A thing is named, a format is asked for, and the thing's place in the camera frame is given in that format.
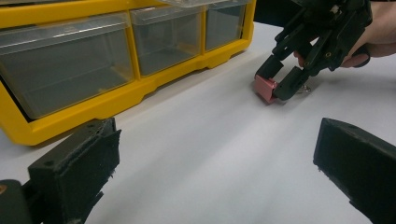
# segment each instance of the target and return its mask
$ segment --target clear plastic drawer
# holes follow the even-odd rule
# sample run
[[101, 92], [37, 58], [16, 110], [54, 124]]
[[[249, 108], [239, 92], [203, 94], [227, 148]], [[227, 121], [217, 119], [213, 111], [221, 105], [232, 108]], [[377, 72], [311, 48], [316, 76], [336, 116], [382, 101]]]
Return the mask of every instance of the clear plastic drawer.
[[133, 80], [128, 14], [0, 32], [0, 75], [30, 119]]
[[132, 10], [140, 73], [148, 76], [200, 53], [202, 7]]
[[250, 0], [211, 4], [206, 13], [205, 50], [227, 45], [241, 38], [245, 7]]
[[176, 7], [198, 7], [218, 2], [233, 1], [233, 0], [158, 0]]

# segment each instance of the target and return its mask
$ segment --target pink object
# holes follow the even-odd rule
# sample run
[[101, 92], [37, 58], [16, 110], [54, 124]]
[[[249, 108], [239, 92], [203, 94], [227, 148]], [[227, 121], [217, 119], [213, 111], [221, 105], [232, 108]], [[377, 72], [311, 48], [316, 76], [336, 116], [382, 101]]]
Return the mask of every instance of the pink object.
[[271, 104], [274, 102], [276, 97], [273, 95], [273, 90], [277, 86], [277, 82], [273, 79], [265, 79], [260, 76], [255, 76], [254, 78], [254, 90], [262, 97], [264, 100]]

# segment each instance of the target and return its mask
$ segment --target human hand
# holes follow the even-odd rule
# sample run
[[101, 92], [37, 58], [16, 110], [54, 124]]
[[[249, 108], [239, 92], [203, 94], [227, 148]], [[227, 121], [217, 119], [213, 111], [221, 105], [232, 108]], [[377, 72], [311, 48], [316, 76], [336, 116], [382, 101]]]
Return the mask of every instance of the human hand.
[[[372, 2], [373, 22], [366, 27], [351, 51], [345, 57], [341, 67], [354, 67], [369, 59], [367, 54], [353, 55], [365, 45], [371, 57], [385, 57], [396, 53], [396, 2]], [[304, 58], [294, 51], [300, 66]]]

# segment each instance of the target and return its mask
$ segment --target yellow frame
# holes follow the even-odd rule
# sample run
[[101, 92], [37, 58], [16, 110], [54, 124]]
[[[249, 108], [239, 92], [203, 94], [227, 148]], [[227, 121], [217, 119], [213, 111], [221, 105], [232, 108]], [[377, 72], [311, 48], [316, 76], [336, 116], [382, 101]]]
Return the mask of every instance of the yellow frame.
[[[26, 7], [0, 7], [0, 29], [74, 20], [111, 12], [128, 12], [134, 8], [159, 5], [163, 3], [155, 0], [82, 0]], [[137, 105], [145, 95], [178, 77], [226, 63], [233, 55], [249, 46], [253, 35], [255, 5], [256, 0], [247, 4], [242, 38], [209, 52], [205, 52], [205, 12], [202, 12], [201, 55], [149, 77], [140, 76], [133, 30], [129, 28], [127, 35], [131, 46], [134, 81], [42, 119], [28, 122], [0, 82], [0, 127], [16, 144], [37, 145], [91, 119], [109, 118]]]

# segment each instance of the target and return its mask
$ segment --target white surface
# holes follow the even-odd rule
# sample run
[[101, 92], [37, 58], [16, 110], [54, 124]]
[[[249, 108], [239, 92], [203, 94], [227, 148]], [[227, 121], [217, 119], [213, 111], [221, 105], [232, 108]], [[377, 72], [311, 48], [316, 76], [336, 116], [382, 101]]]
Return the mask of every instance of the white surface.
[[[117, 115], [120, 165], [87, 223], [370, 223], [312, 160], [324, 117], [396, 145], [396, 58], [322, 71], [310, 94], [266, 105], [253, 76], [279, 31], [256, 23], [244, 53]], [[296, 60], [285, 64], [289, 72]], [[0, 179], [24, 183], [56, 144], [16, 146], [0, 133]]]

